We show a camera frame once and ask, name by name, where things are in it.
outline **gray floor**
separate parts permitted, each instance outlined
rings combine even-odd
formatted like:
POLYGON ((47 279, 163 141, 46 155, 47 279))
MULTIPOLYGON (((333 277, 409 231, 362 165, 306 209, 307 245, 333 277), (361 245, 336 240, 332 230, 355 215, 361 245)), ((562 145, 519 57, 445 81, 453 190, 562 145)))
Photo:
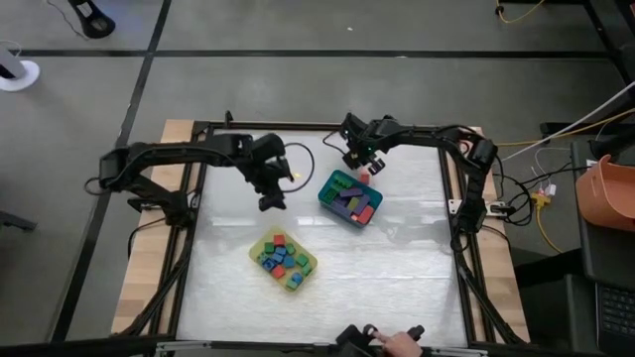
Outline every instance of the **gray floor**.
MULTIPOLYGON (((65 1, 51 0, 68 13, 65 1)), ((25 49, 145 50, 161 0, 97 1, 116 22, 104 40, 76 36, 39 0, 0 3, 0 39, 25 49)), ((581 9, 545 6, 526 22, 504 26, 494 1, 173 1, 160 50, 452 50, 598 51, 581 9)), ((509 6, 514 17, 527 9, 509 6)), ((627 43, 614 9, 601 15, 627 43)), ((0 93, 0 209, 39 222, 0 236, 0 344, 48 338, 92 207, 83 182, 112 147, 142 58, 33 58, 41 80, 0 93)), ((130 142, 160 139, 169 118, 336 123, 390 113, 405 123, 482 126, 496 142, 540 136, 543 121, 573 121, 623 83, 606 60, 156 58, 130 142)), ((566 148, 568 141, 553 147, 566 148)), ((503 150, 503 154, 512 150, 503 150)), ((566 151, 540 153, 546 170, 566 151)), ((533 152, 505 163, 518 179, 533 174, 533 152)), ((578 246, 572 176, 558 186, 544 223, 563 249, 578 246)), ((511 184, 506 185, 510 192, 511 184)), ((138 220, 119 194, 110 202, 69 338, 106 336, 126 268, 126 238, 138 220)), ((522 252, 552 255, 537 228, 508 227, 522 252)))

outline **human hand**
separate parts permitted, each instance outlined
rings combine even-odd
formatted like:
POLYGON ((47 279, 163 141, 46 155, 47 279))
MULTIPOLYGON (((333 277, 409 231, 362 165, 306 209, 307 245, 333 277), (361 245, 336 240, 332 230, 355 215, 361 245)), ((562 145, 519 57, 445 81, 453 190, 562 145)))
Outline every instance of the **human hand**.
POLYGON ((406 332, 397 332, 389 337, 375 331, 373 336, 384 344, 384 351, 392 357, 420 357, 422 354, 419 344, 406 332))

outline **plastic tray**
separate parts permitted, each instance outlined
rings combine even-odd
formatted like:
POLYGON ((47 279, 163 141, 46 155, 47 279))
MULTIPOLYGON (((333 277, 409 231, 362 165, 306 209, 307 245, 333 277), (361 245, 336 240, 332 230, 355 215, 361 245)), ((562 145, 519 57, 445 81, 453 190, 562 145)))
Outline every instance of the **plastic tray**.
POLYGON ((379 208, 379 204, 381 203, 383 198, 384 197, 382 196, 382 194, 378 191, 360 182, 359 180, 352 178, 351 176, 343 173, 340 170, 335 170, 330 175, 324 186, 319 191, 319 194, 317 195, 317 199, 322 206, 324 206, 326 209, 333 212, 334 214, 338 215, 346 222, 351 223, 352 225, 359 228, 365 227, 368 223, 370 223, 372 216, 375 214, 375 212, 377 212, 377 208, 379 208), (342 186, 342 181, 348 181, 350 183, 350 186, 347 186, 347 184, 344 184, 342 186), (370 197, 370 200, 367 204, 373 208, 373 212, 366 223, 361 223, 353 219, 352 216, 354 213, 350 210, 347 210, 347 212, 343 212, 341 209, 336 209, 332 205, 332 202, 338 199, 336 197, 338 196, 338 191, 340 189, 350 188, 360 188, 363 194, 367 194, 370 197))

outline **orange container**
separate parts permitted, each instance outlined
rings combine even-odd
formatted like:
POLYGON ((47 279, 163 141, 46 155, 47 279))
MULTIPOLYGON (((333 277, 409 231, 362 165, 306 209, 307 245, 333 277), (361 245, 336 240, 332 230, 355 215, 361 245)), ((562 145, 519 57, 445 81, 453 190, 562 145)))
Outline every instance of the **orange container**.
POLYGON ((575 183, 577 205, 588 222, 635 232, 635 168, 600 159, 575 183))

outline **teal tray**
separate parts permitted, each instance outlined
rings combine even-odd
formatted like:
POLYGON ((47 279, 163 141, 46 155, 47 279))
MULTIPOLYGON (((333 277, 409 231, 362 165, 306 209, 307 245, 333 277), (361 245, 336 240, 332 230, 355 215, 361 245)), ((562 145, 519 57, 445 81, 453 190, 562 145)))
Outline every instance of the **teal tray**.
POLYGON ((343 173, 340 170, 335 170, 330 175, 330 178, 328 178, 324 186, 321 188, 321 190, 317 194, 317 199, 319 200, 319 203, 321 203, 321 205, 324 206, 324 208, 338 215, 339 217, 344 219, 346 222, 351 223, 352 225, 356 227, 362 228, 362 227, 365 227, 368 223, 370 223, 370 220, 372 219, 373 215, 377 212, 377 208, 379 208, 379 204, 381 203, 382 199, 384 199, 384 196, 378 191, 376 191, 375 189, 360 182, 359 180, 352 178, 351 176, 343 173), (368 205, 373 207, 373 214, 370 216, 366 224, 362 224, 352 219, 350 215, 344 214, 331 206, 332 199, 329 200, 328 198, 332 196, 333 193, 330 191, 333 189, 337 190, 337 187, 341 187, 343 189, 360 188, 364 194, 368 194, 368 197, 370 198, 368 205))

